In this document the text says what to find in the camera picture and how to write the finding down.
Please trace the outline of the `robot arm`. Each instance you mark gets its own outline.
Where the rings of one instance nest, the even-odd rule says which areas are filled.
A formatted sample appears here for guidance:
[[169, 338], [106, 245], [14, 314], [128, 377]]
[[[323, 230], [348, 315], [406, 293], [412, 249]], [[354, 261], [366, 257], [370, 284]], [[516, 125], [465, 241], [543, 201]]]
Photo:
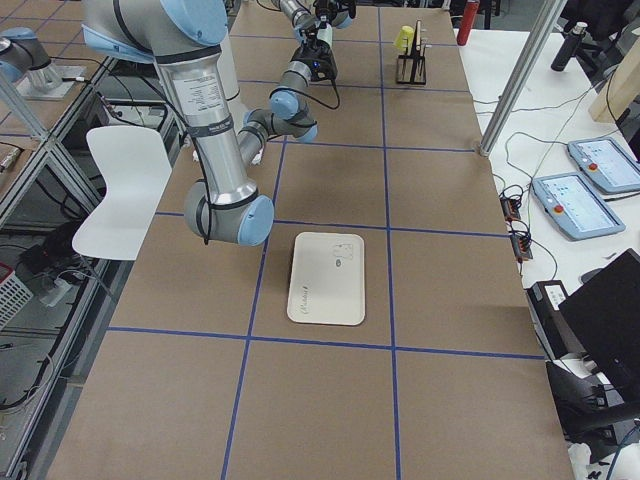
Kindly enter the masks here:
[[270, 8], [282, 12], [294, 29], [307, 29], [312, 25], [324, 28], [346, 28], [356, 17], [357, 3], [349, 0], [272, 0], [265, 1]]
[[335, 80], [332, 31], [356, 15], [353, 1], [278, 1], [301, 43], [271, 92], [269, 106], [247, 113], [240, 130], [218, 62], [228, 33], [222, 1], [87, 1], [83, 35], [114, 58], [154, 64], [167, 103], [198, 154], [202, 179], [189, 191], [185, 217], [205, 241], [243, 246], [269, 235], [274, 206], [248, 177], [247, 166], [272, 137], [314, 139], [317, 122], [306, 103], [312, 82]]

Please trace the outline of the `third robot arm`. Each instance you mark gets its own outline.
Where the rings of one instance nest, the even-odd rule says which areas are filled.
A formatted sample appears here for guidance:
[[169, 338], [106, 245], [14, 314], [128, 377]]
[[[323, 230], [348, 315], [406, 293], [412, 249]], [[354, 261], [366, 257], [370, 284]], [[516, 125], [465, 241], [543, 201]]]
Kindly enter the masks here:
[[50, 56], [32, 29], [13, 27], [1, 32], [1, 73], [10, 82], [50, 64]]

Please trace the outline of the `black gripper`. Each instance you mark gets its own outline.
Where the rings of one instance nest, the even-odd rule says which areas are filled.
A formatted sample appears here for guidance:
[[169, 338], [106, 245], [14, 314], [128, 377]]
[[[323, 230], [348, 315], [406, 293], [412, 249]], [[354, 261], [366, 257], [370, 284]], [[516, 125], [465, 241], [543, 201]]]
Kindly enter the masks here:
[[311, 82], [334, 82], [337, 78], [338, 68], [328, 43], [302, 44], [291, 61], [303, 65], [302, 74]]

